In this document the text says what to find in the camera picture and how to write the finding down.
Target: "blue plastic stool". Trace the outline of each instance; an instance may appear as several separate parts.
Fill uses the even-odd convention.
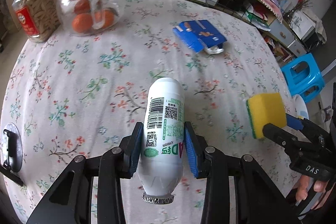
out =
[[[306,62],[308,67],[297,73],[294,70],[294,67],[301,62]],[[281,70],[285,76],[291,96],[300,94],[305,103],[311,101],[325,86],[319,67],[311,53],[294,59],[289,64],[283,66]],[[315,90],[308,95],[305,95],[305,92],[313,87]]]

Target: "circular metal mount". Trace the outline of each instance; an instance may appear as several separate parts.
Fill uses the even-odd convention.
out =
[[[83,159],[84,159],[83,155],[78,155],[78,156],[75,157],[75,162],[81,162],[81,161],[83,161]]]
[[[213,146],[207,146],[205,148],[205,151],[207,151],[208,153],[213,153],[216,151],[216,149]]]
[[[113,154],[119,154],[121,152],[121,148],[116,146],[112,148],[112,153]]]
[[[5,132],[1,135],[2,153],[4,160],[9,159],[7,163],[13,172],[19,172],[22,167],[22,142],[19,130],[12,122],[5,125],[5,128],[11,133],[8,136]]]
[[[253,161],[253,157],[249,154],[244,155],[243,159],[244,161],[248,161],[248,162]]]

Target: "white plastic bottle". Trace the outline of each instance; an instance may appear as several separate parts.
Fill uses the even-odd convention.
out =
[[[156,80],[148,92],[139,179],[143,200],[169,204],[183,174],[184,90],[173,78]]]

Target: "jar handle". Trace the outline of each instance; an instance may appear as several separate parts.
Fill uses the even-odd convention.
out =
[[[89,0],[91,8],[92,28],[98,30],[105,24],[105,13],[103,10],[103,0]]]

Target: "blue gripper pad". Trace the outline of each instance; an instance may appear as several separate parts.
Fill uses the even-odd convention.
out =
[[[286,113],[287,125],[295,130],[303,129],[303,124],[300,119]]]
[[[141,144],[142,144],[142,135],[143,135],[143,123],[137,122],[134,130],[137,130],[137,134],[135,135],[134,140],[134,150],[130,155],[130,174],[133,175],[138,167],[139,157],[141,153]]]
[[[193,142],[191,141],[189,130],[184,126],[184,146],[188,155],[188,161],[190,166],[190,171],[193,173],[194,177],[198,176],[198,167],[197,167],[197,155],[194,149]]]

